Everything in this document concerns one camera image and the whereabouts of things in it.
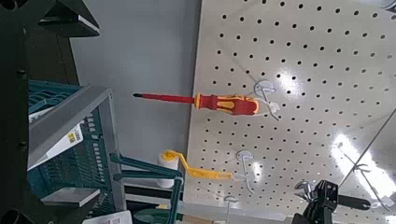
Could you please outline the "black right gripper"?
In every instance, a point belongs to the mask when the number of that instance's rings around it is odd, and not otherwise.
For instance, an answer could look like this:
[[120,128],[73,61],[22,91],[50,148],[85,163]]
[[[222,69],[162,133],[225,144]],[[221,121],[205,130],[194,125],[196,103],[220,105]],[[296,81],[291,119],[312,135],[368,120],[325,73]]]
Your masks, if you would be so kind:
[[338,204],[338,185],[327,180],[321,180],[309,193],[306,217],[295,214],[291,224],[325,224],[321,220],[309,218],[331,217]]

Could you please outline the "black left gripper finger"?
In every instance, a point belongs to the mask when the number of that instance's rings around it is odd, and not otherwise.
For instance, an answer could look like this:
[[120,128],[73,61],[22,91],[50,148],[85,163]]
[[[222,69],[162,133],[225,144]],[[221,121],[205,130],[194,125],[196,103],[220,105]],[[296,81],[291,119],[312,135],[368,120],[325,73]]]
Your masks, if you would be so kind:
[[98,202],[99,189],[62,188],[41,199],[53,213],[54,224],[81,224]]
[[83,0],[55,0],[38,25],[61,37],[100,35],[100,26]]

